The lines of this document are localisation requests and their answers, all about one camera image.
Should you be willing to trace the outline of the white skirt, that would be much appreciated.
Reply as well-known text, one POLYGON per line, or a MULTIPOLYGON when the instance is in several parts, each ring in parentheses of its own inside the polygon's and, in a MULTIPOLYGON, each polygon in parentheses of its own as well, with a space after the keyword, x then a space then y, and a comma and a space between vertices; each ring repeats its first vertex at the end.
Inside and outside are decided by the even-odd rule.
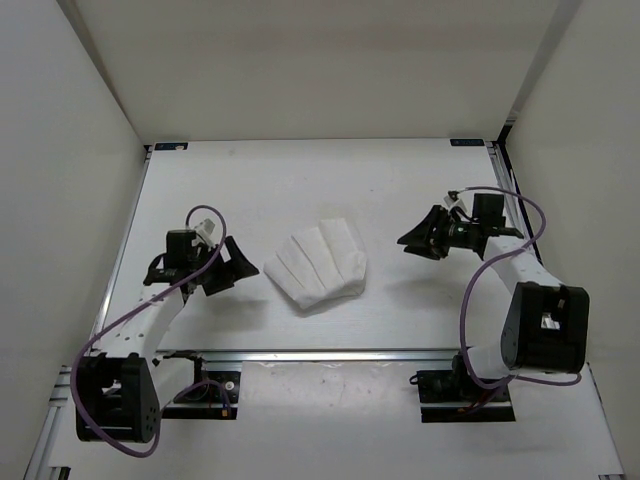
POLYGON ((323 219, 287 237, 265 261, 264 272, 300 309, 361 295, 368 257, 355 225, 323 219))

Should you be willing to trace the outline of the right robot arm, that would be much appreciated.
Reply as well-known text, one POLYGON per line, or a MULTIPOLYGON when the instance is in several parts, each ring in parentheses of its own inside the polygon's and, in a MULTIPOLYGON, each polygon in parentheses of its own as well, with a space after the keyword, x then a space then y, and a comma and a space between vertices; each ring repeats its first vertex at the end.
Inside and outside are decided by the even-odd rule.
POLYGON ((532 252, 540 238, 507 224, 504 215, 509 191, 473 187, 473 204, 465 211, 460 191, 448 192, 442 205, 397 243, 404 252, 428 260, 445 259, 451 250, 475 253, 482 261, 467 284, 459 310, 459 352, 452 362, 449 387, 470 400, 483 389, 496 390, 514 380, 554 385, 553 375, 567 374, 567 385, 581 380, 586 360, 590 297, 545 269, 532 252), (467 315, 473 289, 493 270, 511 295, 499 338, 490 345, 470 346, 467 315))

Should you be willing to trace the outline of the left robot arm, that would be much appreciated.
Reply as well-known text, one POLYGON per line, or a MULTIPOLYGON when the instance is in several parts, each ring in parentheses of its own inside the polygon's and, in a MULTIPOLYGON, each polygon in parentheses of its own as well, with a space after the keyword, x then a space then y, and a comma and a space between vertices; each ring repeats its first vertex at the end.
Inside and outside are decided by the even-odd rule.
POLYGON ((200 360, 193 353, 161 356, 158 347, 193 294, 212 296, 258 273, 231 236, 215 244, 200 228, 169 231, 133 315, 72 369, 78 439, 147 444, 158 437, 165 406, 182 395, 205 396, 210 377, 200 360))

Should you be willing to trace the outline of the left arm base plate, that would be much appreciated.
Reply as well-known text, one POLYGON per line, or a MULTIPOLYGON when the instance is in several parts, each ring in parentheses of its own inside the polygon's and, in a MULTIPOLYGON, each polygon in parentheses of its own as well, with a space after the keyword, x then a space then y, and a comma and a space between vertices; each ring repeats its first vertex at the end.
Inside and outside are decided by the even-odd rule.
POLYGON ((197 388, 179 394, 164 409, 162 418, 172 420, 236 420, 241 387, 241 371, 214 366, 202 355, 178 351, 165 360, 186 360, 191 373, 189 385, 197 388))

